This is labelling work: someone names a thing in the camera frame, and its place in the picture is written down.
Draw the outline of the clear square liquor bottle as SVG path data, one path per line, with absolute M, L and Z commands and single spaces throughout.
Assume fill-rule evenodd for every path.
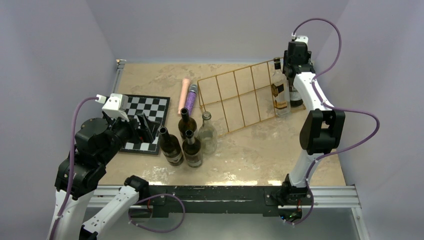
M 281 59 L 273 59 L 274 73 L 271 76 L 271 92 L 273 97 L 273 107 L 275 114 L 282 117 L 291 112 L 290 99 L 288 93 L 288 81 L 282 72 Z

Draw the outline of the clear glass bottle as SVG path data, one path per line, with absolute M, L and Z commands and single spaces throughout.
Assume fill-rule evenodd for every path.
M 213 154 L 218 145 L 218 133 L 216 128 L 213 126 L 212 114 L 209 111 L 202 113 L 202 126 L 199 128 L 198 137 L 202 144 L 202 151 L 204 154 Z

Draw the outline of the gold wire wine rack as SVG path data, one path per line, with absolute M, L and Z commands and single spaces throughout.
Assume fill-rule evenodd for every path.
M 241 64 L 236 69 L 199 79 L 198 105 L 213 115 L 219 136 L 277 117 L 272 92 L 273 60 Z

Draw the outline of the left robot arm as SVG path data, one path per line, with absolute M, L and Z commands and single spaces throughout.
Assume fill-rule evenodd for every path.
M 112 119 L 104 113 L 102 118 L 91 118 L 81 125 L 56 175 L 56 206 L 49 240 L 99 240 L 131 205 L 148 201 L 149 183 L 132 175 L 109 203 L 84 221 L 107 164 L 127 143 L 153 143 L 160 126 L 159 121 L 150 121 L 144 113 L 129 121 Z

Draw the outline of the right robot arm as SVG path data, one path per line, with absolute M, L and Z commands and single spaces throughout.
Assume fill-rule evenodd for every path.
M 302 148 L 294 169 L 286 176 L 275 201 L 284 205 L 296 205 L 303 199 L 311 199 L 309 190 L 311 177 L 316 170 L 320 156 L 336 149 L 341 140 L 346 115 L 323 105 L 326 100 L 318 83 L 311 63 L 311 51 L 307 38 L 292 40 L 283 55 L 282 72 L 289 86 L 297 90 L 308 115 L 299 133 Z

